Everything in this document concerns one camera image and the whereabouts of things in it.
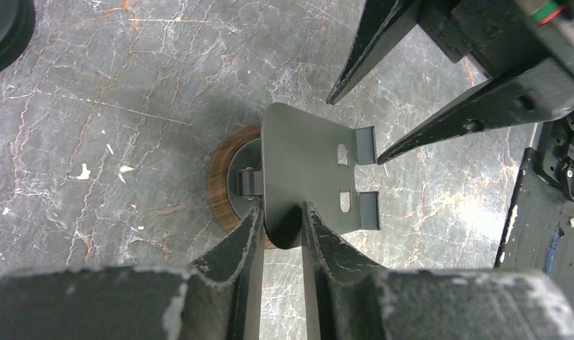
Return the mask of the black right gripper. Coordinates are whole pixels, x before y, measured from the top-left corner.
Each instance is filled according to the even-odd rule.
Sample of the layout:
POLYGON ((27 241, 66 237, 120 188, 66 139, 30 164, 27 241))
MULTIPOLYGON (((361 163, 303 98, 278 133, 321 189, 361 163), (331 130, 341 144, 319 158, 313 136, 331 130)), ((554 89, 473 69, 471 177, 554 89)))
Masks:
POLYGON ((574 1, 367 0, 326 103, 350 93, 417 22, 451 61, 468 57, 487 81, 387 148, 378 164, 436 142, 574 111, 574 1))

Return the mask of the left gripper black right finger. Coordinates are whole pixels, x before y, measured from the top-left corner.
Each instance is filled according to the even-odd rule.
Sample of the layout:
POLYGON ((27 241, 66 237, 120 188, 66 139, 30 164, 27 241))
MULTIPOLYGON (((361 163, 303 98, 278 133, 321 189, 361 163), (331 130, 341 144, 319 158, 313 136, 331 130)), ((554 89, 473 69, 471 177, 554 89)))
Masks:
POLYGON ((302 204, 309 339, 574 339, 574 313, 538 271, 391 270, 302 204))

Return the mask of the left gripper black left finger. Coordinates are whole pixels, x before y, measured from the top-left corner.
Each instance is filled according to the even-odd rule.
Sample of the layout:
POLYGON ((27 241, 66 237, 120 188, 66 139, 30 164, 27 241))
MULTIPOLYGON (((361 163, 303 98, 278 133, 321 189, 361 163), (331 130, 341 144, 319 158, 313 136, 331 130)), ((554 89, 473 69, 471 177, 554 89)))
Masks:
POLYGON ((0 278, 0 339, 257 339, 264 214, 256 201, 182 268, 27 268, 0 278))

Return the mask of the grey stand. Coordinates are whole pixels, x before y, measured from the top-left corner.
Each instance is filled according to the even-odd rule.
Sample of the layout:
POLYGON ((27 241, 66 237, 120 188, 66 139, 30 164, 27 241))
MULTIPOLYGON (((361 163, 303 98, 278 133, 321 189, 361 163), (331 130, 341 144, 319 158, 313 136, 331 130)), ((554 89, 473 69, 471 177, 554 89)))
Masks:
POLYGON ((230 232, 259 200, 269 249, 299 246, 303 202, 337 234, 377 230, 379 194, 355 185, 356 168, 375 163, 373 127, 354 129, 273 103, 260 124, 233 131, 215 149, 207 172, 209 207, 230 232))

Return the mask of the black round base phone stand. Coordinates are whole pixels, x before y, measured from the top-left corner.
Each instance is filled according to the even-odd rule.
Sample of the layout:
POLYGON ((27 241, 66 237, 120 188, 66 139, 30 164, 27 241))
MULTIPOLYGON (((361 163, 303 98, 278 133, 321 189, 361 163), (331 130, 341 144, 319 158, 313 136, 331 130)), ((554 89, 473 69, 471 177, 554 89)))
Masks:
POLYGON ((0 0, 0 72, 25 51, 35 30, 33 0, 0 0))

